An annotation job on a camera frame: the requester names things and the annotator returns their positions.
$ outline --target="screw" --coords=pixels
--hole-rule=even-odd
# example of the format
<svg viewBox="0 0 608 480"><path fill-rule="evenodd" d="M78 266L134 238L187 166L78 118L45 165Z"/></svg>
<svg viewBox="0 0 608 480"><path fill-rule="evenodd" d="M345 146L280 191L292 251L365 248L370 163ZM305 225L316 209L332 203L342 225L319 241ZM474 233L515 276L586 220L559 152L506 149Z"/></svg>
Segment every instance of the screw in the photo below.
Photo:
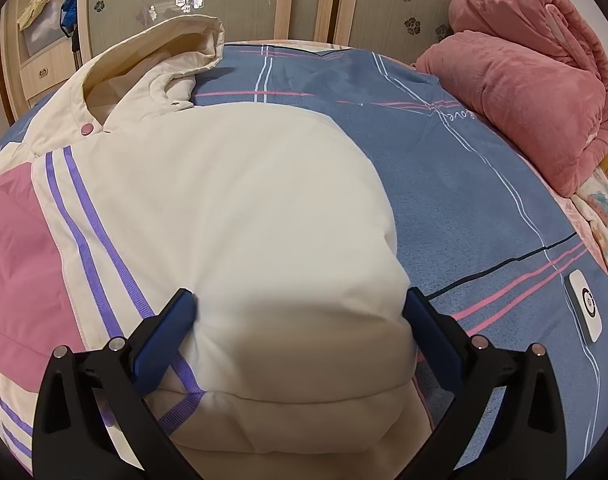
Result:
<svg viewBox="0 0 608 480"><path fill-rule="evenodd" d="M470 341L478 350L488 348L488 339L486 339L483 335L475 335L470 339Z"/></svg>
<svg viewBox="0 0 608 480"><path fill-rule="evenodd" d="M62 359L66 355L66 352L68 352L68 348L64 345L60 345L55 350L53 350L53 357L57 359Z"/></svg>
<svg viewBox="0 0 608 480"><path fill-rule="evenodd" d="M123 337L114 337L108 342L108 348L113 352L117 352L126 346L126 339Z"/></svg>
<svg viewBox="0 0 608 480"><path fill-rule="evenodd" d="M532 352L537 356L543 356L546 353L546 348L542 343L535 343L532 347L530 347Z"/></svg>

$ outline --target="white stripe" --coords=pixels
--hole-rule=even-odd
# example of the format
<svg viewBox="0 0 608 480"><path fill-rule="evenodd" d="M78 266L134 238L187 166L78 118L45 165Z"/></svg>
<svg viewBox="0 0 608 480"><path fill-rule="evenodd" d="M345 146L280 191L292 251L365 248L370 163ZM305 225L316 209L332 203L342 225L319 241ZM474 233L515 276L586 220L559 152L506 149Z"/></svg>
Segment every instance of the white stripe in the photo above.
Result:
<svg viewBox="0 0 608 480"><path fill-rule="evenodd" d="M264 69L266 68L266 57L267 57L267 56L264 56L264 46L262 46L262 47L260 48L260 52L262 53L262 56L264 57L264 65L263 65L263 67L262 67L262 70L260 71L260 75L259 75L259 76L257 76L257 82L255 83L255 91L256 91L256 92L257 92L257 89L258 89L258 88L260 88L260 81L262 80L262 74L264 73ZM255 94L255 95L254 95L254 97L253 97L253 101L254 101L255 103L257 103L257 94Z"/></svg>
<svg viewBox="0 0 608 480"><path fill-rule="evenodd" d="M522 217L522 219L524 220L524 222L526 223L526 225L529 226L529 228L533 232L535 232L535 234L538 236L538 238L540 240L540 243L542 244L542 247L544 247L545 244L544 244L544 240L542 239L542 234L540 233L539 229L537 229L537 226L534 224L534 222L532 221L532 219L526 213L526 210L524 209L524 202L522 202L522 197L520 196L520 194L518 193L518 191L514 188L513 184L506 177L504 177L499 171L497 171L493 167L493 165L490 163L490 161L484 155L482 155L475 148L473 148L464 137L462 137L455 129L453 129L452 126L450 126L450 124L447 123L446 117L444 116L444 113L442 111L438 110L434 105L431 105L427 101L425 101L424 99L422 99L419 95L417 95L415 92L413 92L410 88L407 88L407 86L405 86L398 79L389 77L388 76L388 71L386 70L386 66L384 65L384 60L382 59L382 56L379 56L379 55L376 56L375 53L373 53L372 55L373 55L373 58L375 59L375 65L378 67L378 71L380 72L380 74L382 74L393 86L395 86L398 89L401 89L406 94L411 95L412 97L414 97L415 99L417 99L421 103L423 103L426 106L428 106L434 112L437 112L437 114L438 114L440 120L442 121L442 124L444 125L444 127L447 129L447 131L451 135L453 135L458 140L458 142L464 147L464 149L466 149L468 152L473 152L473 153L477 154L482 159L482 161L486 165L488 165L489 168L491 168L493 170L493 172L497 175L497 177L500 179L501 183L504 185L504 187L508 190L508 192L510 193L511 197L513 198L513 201L515 202L515 205L517 206L517 209L518 209L518 212L520 213L520 216ZM549 255L548 255L548 250L545 250L544 254L546 256L546 259L549 262L551 262L551 259L550 259ZM553 264L553 268L555 270L558 270L558 268L554 264ZM597 396L596 396L596 402L595 402L594 417L593 417L593 420L589 422L589 426L588 426L588 428L586 430L586 439L585 439L585 442L584 442L584 457L586 457L586 455L588 453L588 433L589 433L589 431L591 430L591 427L592 427L592 429L593 429L593 431L591 432L591 444L592 444L593 443L594 432L595 432L595 425L596 425L596 422L597 422L597 412L598 412L599 403L600 403L600 367L598 366L597 360L595 359L593 353L591 352L591 350L588 348L588 345L584 341L584 337L582 336L581 329L580 329L580 327L578 325L577 316L575 315L573 307L570 304L570 299L568 297L568 291L566 290L566 286L564 285L564 278L562 277L561 274L559 275L559 279L560 279L561 284L562 284L562 289L564 290L564 300L566 301L566 306L571 311L571 314L573 316L573 320L574 320L574 323L575 323L575 329L577 330L577 335L579 336L580 344L582 345L582 351L584 352L584 355L586 356L586 358L590 362L591 367L593 367L593 373L595 374L595 383L596 383L596 389L597 389Z"/></svg>
<svg viewBox="0 0 608 480"><path fill-rule="evenodd" d="M266 47L266 55L268 56L268 47ZM264 80L264 92L268 92L266 86L268 85L268 78L271 76L271 70L273 69L273 57L268 64L268 70L266 72L266 79Z"/></svg>

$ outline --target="folded blanket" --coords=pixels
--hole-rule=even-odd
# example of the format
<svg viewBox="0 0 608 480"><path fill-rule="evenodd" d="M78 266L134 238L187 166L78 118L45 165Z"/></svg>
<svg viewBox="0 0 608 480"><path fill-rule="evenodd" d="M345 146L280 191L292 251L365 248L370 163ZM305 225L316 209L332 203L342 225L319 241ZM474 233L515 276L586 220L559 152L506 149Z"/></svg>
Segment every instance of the folded blanket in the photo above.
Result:
<svg viewBox="0 0 608 480"><path fill-rule="evenodd" d="M608 152L608 60L569 0L452 0L460 32L417 69L498 126L571 196Z"/></svg>
<svg viewBox="0 0 608 480"><path fill-rule="evenodd" d="M608 267L608 177L604 170L597 168L571 200L590 224Z"/></svg>

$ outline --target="bed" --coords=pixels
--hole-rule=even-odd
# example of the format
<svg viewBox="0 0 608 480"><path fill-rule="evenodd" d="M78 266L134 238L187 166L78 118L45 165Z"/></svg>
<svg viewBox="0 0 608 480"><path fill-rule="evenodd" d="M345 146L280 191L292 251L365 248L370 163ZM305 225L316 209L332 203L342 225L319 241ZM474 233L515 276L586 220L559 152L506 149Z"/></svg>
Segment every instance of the bed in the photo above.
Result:
<svg viewBox="0 0 608 480"><path fill-rule="evenodd" d="M14 124L0 149L21 141L48 99ZM562 395L568 472L578 466L608 425L608 275L590 229L562 210L500 136L433 76L327 44L229 44L223 61L197 76L192 101L276 103L331 116L380 175L412 286L470 335L502 348L546 346ZM604 167L608 174L608 157ZM564 288L575 269L591 285L605 327L590 346ZM452 397L421 357L416 379L437 423ZM501 397L493 396L462 464L481 450ZM30 464L21 449L16 454Z"/></svg>

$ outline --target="seam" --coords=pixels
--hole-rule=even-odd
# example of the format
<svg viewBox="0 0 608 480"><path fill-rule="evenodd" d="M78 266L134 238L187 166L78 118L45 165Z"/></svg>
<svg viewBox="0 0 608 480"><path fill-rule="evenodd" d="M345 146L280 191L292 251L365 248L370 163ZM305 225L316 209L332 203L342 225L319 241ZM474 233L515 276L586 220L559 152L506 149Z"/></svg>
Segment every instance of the seam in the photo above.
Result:
<svg viewBox="0 0 608 480"><path fill-rule="evenodd" d="M20 343L18 340L13 339L11 336L9 336L9 335L7 335L7 334L5 334L5 333L3 333L3 332L0 332L0 335L1 335L3 338L8 339L9 341L12 341L13 343L17 343L18 345L20 345L20 346L21 346L22 348L24 348L25 350L28 350L28 351L30 351L30 352L32 352L32 353L34 353L34 354L37 354L37 355L42 356L42 357L50 357L50 354L43 354L43 353L38 352L37 350L35 350L35 349L33 349L33 348L30 348L30 347L28 347L28 346L26 346L26 345L23 345L23 344L22 344L22 343Z"/></svg>
<svg viewBox="0 0 608 480"><path fill-rule="evenodd" d="M309 402L287 402L284 400L261 400L261 399L250 399L248 397L242 397L236 394L232 394L229 392L225 392L223 390L206 390L204 391L204 395L206 394L222 394L222 395L226 395L226 396L230 396L233 397L234 399L237 400L246 400L248 402L260 402L262 404L279 404L279 405L284 405L284 406L315 406L315 405L322 405L322 404L338 404L340 402L347 402L348 400L363 400L363 399L370 399L372 397L378 396L378 395L382 395L382 394L387 394L389 392L398 390L402 387L407 387L409 385L409 382L411 382L410 380L405 381L401 384L398 384L397 386L392 386L391 388L388 388L386 390L382 390L380 392L376 392L374 394L368 394L368 395L363 395L363 396L356 396L356 397L347 397L345 399L335 399L335 400L312 400ZM155 395L155 393L157 393L159 390L154 391L151 395ZM185 397L188 396L196 396L197 394L181 394L184 395Z"/></svg>
<svg viewBox="0 0 608 480"><path fill-rule="evenodd" d="M33 177L34 177L34 172L36 171L36 164L31 164L31 183L33 184ZM46 168L44 169L44 177L46 177ZM37 196L37 202L40 203L40 197L39 195L37 195L37 192L35 193L35 195ZM40 208L42 209L42 215L44 216L44 220L46 221L46 225L49 228L49 233L50 233L50 238L52 238L53 243L55 244L55 248L58 250L58 254L60 255L60 264L62 264L61 269L62 269L62 281L64 282L64 288L66 289L66 295L68 296L68 301L70 302L70 307L73 310L73 316L75 316L75 322L76 325L78 326L78 332L79 335L82 339L82 343L84 343L84 348L86 348L86 350L90 350L90 346L88 344L88 339L86 338L86 334L84 334L84 329L82 328L83 323L81 321L81 317L79 317L79 311L78 308L75 305L75 301L73 300L73 295L71 294L71 287L69 284L69 280L68 280L68 276L66 275L66 265L64 263L64 254L62 249L60 248L60 246L58 245L57 240L55 239L55 237L53 236L53 228L51 227L51 225L49 225L49 219L47 217L47 215L44 214L44 209L42 208L42 204L40 203Z"/></svg>

